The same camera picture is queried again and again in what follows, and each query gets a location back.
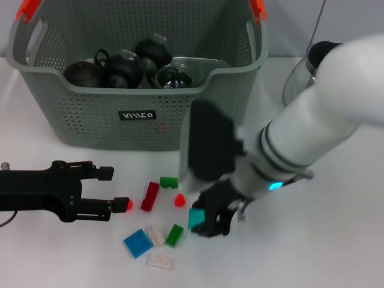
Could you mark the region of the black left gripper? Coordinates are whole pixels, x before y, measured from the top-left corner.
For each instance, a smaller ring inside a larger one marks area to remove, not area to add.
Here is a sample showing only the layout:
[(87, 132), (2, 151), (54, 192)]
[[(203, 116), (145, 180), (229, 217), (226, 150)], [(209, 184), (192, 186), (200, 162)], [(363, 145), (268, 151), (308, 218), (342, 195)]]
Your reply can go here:
[(111, 181), (114, 168), (91, 161), (54, 161), (45, 170), (2, 170), (1, 211), (44, 210), (63, 222), (109, 221), (112, 213), (125, 213), (128, 197), (112, 200), (81, 199), (82, 180)]

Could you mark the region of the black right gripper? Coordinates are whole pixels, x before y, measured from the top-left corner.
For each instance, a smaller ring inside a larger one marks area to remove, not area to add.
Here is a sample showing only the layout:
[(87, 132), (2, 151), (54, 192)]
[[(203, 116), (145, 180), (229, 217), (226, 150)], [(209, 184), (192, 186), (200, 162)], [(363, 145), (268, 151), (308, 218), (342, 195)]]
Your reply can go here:
[(204, 210), (205, 221), (192, 227), (191, 232), (206, 238), (227, 236), (238, 202), (243, 200), (229, 180), (216, 182), (192, 204), (193, 209)]

